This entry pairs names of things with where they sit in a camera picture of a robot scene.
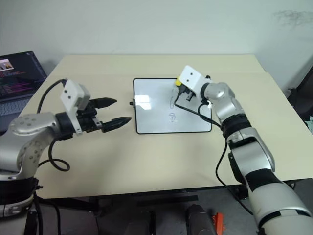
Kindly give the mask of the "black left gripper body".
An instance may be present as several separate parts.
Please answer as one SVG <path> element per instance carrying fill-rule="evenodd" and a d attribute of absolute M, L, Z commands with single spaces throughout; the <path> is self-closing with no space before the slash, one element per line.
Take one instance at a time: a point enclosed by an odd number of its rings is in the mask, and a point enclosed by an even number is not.
<path fill-rule="evenodd" d="M 92 99 L 84 110 L 77 111 L 77 119 L 83 132 L 89 133 L 101 129 L 101 122 L 96 117 L 100 99 Z"/>

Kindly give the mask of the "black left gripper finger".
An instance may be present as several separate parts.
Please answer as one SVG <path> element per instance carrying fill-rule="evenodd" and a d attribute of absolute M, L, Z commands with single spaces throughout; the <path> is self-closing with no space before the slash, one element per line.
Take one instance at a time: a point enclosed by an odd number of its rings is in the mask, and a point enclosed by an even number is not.
<path fill-rule="evenodd" d="M 131 117 L 117 117 L 109 122 L 102 123 L 101 131 L 106 133 L 118 129 L 126 125 L 132 118 Z"/>
<path fill-rule="evenodd" d="M 96 109 L 102 109 L 102 108 L 109 107 L 116 102 L 117 102 L 117 100 L 113 99 L 113 98 L 108 98 L 108 97 L 97 98 L 94 100 L 94 107 Z"/>

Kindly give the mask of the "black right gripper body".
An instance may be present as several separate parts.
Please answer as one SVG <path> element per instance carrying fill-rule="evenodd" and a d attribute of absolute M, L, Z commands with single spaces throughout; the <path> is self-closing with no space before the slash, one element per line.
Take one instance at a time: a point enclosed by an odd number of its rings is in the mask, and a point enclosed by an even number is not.
<path fill-rule="evenodd" d="M 186 98 L 187 101 L 191 101 L 191 99 L 194 96 L 196 96 L 196 94 L 192 90 L 190 90 L 189 88 L 186 88 L 184 92 L 187 94 L 187 98 Z"/>

